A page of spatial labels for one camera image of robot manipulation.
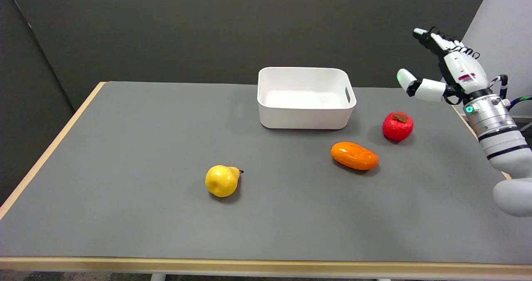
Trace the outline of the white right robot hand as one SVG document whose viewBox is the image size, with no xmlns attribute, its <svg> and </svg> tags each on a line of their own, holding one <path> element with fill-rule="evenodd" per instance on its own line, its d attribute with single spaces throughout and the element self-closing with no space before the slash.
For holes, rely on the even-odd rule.
<svg viewBox="0 0 532 281">
<path fill-rule="evenodd" d="M 450 97 L 457 97 L 457 103 L 467 104 L 473 99 L 493 94 L 491 81 L 477 61 L 477 54 L 460 39 L 442 34 L 436 27 L 429 30 L 415 28 L 412 35 L 438 57 L 444 81 L 417 78 L 407 69 L 399 69 L 397 81 L 408 96 L 422 101 L 446 101 L 453 105 Z"/>
</svg>

